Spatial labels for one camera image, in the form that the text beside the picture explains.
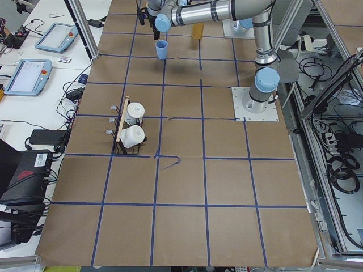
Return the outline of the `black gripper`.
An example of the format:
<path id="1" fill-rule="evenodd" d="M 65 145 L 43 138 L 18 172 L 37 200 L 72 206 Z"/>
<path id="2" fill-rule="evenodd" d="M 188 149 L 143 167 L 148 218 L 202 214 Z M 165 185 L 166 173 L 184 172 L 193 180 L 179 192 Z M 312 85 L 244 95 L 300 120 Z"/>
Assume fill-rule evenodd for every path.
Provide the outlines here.
<path id="1" fill-rule="evenodd" d="M 158 5 L 146 5 L 143 8 L 137 6 L 137 17 L 140 25 L 144 26 L 146 21 L 150 23 L 150 27 L 153 29 L 154 40 L 158 40 L 160 38 L 160 32 L 155 26 L 155 20 L 157 15 Z"/>

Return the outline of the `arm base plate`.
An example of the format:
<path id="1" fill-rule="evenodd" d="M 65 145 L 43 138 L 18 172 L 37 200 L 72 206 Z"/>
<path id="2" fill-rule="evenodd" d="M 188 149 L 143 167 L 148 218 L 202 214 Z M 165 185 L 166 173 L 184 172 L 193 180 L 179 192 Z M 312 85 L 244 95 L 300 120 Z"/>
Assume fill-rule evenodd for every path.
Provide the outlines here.
<path id="1" fill-rule="evenodd" d="M 222 21 L 224 37 L 236 39 L 254 39 L 252 19 L 233 21 L 225 19 Z"/>
<path id="2" fill-rule="evenodd" d="M 250 97 L 249 87 L 232 87 L 234 114 L 237 121 L 279 122 L 274 98 L 257 102 Z"/>

